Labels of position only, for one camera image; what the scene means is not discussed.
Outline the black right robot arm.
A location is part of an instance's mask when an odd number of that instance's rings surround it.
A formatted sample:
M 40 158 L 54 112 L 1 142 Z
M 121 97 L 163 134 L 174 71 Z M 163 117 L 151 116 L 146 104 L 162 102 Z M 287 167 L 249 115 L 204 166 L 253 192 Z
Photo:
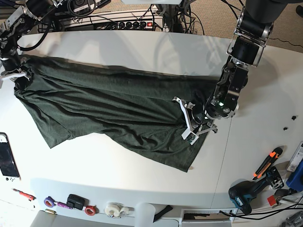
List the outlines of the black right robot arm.
M 0 83 L 8 79 L 17 79 L 27 75 L 27 69 L 18 51 L 28 52 L 37 48 L 51 30 L 51 15 L 62 5 L 61 0 L 26 0 L 11 16 L 0 25 Z M 21 47 L 18 40 L 29 33 L 38 24 L 47 21 L 48 24 L 41 39 L 32 47 Z

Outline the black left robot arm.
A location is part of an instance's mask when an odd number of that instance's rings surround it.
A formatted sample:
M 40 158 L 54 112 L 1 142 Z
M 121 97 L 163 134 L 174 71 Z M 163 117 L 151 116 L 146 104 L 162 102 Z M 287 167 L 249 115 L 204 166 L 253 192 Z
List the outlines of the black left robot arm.
M 258 66 L 272 33 L 274 22 L 290 4 L 289 0 L 248 0 L 242 6 L 227 54 L 228 59 L 212 94 L 201 97 L 201 104 L 180 103 L 184 108 L 188 136 L 206 132 L 205 119 L 228 118 L 235 115 L 241 90 L 248 82 L 249 66 Z

